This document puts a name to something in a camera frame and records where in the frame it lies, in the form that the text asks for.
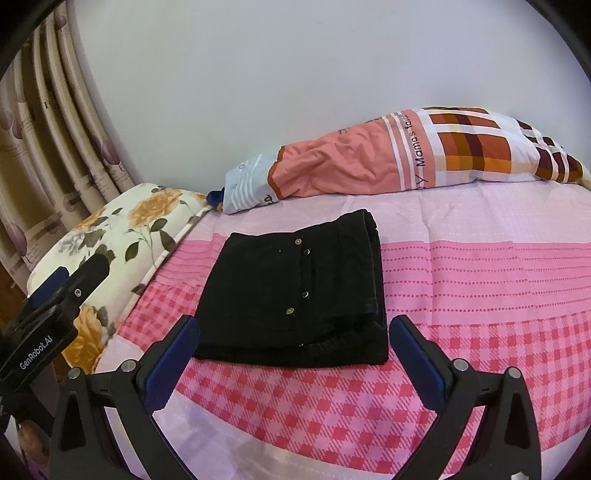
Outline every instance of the metal screw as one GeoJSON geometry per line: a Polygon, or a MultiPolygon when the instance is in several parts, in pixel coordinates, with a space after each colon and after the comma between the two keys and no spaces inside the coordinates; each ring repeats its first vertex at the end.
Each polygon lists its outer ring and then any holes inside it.
{"type": "Polygon", "coordinates": [[[126,360],[121,364],[121,370],[124,372],[132,372],[138,363],[135,360],[126,360]]]}
{"type": "Polygon", "coordinates": [[[521,378],[521,371],[515,367],[509,367],[509,376],[513,378],[521,378]]]}
{"type": "Polygon", "coordinates": [[[82,370],[79,367],[74,367],[68,372],[68,378],[74,380],[80,376],[80,373],[82,373],[82,370]]]}
{"type": "Polygon", "coordinates": [[[453,366],[456,370],[459,370],[460,372],[465,372],[466,370],[468,370],[470,364],[466,362],[463,358],[456,358],[453,361],[453,366]]]}

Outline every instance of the blue cloth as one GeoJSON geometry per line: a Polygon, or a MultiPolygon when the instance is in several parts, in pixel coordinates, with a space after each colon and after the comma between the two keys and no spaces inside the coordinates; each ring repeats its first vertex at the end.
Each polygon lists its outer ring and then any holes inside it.
{"type": "Polygon", "coordinates": [[[207,200],[208,204],[211,205],[213,208],[217,208],[217,206],[223,202],[223,193],[226,188],[222,188],[221,190],[212,190],[207,194],[205,199],[207,200]]]}

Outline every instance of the beige curtain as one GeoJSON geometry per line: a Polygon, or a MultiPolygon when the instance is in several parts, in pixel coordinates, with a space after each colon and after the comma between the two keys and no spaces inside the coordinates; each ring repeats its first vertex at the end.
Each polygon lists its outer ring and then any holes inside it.
{"type": "Polygon", "coordinates": [[[26,292],[65,233],[133,186],[92,104],[61,4],[0,80],[0,262],[26,292]]]}

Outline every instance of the black pants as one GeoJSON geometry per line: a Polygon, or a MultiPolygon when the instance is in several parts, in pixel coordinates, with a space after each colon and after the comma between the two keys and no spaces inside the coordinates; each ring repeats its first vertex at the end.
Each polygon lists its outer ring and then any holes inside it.
{"type": "Polygon", "coordinates": [[[233,233],[195,315],[196,358],[276,367],[383,364],[379,236],[367,210],[293,233],[233,233]]]}

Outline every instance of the pillow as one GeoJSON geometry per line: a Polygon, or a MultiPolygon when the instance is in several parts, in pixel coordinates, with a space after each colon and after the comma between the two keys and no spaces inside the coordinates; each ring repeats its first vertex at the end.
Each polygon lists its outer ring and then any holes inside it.
{"type": "Polygon", "coordinates": [[[223,211],[290,196],[368,195],[474,180],[591,186],[589,170],[531,125],[482,108],[429,107],[390,113],[241,163],[226,175],[223,211]]]}
{"type": "Polygon", "coordinates": [[[63,352],[85,373],[127,317],[158,267],[211,207],[205,195],[149,183],[109,202],[64,236],[37,264],[29,294],[54,270],[73,273],[95,253],[107,257],[109,277],[88,297],[74,321],[78,337],[63,352]]]}

